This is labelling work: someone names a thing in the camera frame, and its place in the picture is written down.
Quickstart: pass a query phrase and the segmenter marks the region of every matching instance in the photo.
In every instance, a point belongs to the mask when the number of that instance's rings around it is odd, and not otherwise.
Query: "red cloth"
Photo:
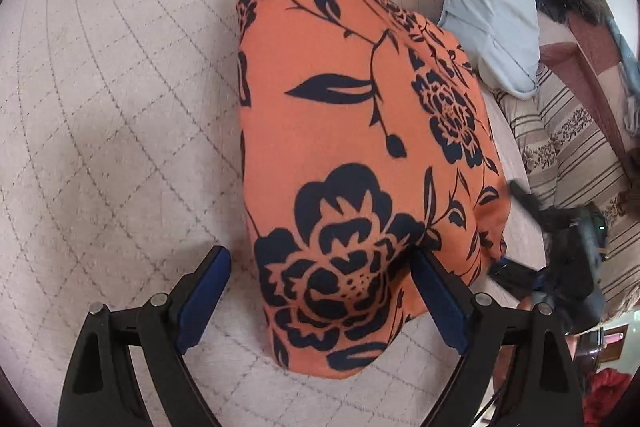
[[[590,393],[582,399],[585,427],[600,425],[626,391],[631,378],[610,367],[590,376]]]

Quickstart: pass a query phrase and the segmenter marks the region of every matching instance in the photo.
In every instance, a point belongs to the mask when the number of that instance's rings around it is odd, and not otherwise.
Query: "orange floral fabric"
[[[510,200],[452,34],[390,0],[238,0],[247,222],[274,356],[345,378],[426,311],[408,267],[466,283]]]

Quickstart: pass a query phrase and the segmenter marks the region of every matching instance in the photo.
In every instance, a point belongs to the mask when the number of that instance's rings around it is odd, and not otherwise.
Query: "hand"
[[[519,310],[531,310],[531,297],[527,297],[520,304],[518,304]],[[578,339],[580,335],[567,335],[565,336],[566,345],[569,347],[569,353],[571,358],[575,356],[575,349],[578,345]],[[498,391],[504,384],[504,380],[507,378],[509,367],[511,365],[511,357],[513,356],[514,346],[503,346],[500,348],[498,358],[495,360],[494,366],[494,393]]]

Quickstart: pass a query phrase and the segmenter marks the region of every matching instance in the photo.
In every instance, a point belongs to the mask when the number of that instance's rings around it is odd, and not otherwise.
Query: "silver bolt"
[[[169,300],[169,296],[166,293],[156,293],[151,297],[152,306],[164,306]]]
[[[494,299],[488,293],[476,293],[474,298],[476,299],[476,302],[481,306],[489,306],[492,302],[494,302]]]
[[[102,311],[103,308],[104,304],[102,304],[101,302],[94,302],[89,306],[89,313],[91,313],[92,315],[97,315]]]
[[[547,304],[546,302],[540,302],[540,304],[537,305],[537,308],[538,311],[543,315],[551,315],[554,312],[554,309],[551,307],[551,305]]]

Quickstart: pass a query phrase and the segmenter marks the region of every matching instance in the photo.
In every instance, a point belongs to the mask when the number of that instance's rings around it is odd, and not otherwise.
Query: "blue gripper pad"
[[[214,248],[220,249],[209,267],[199,274],[198,282],[178,312],[178,336],[175,340],[175,348],[181,355],[200,342],[231,276],[231,254],[226,248]]]
[[[464,355],[469,346],[467,317],[423,253],[415,251],[410,265],[415,286],[427,305],[440,336],[447,346],[453,347],[461,356]]]

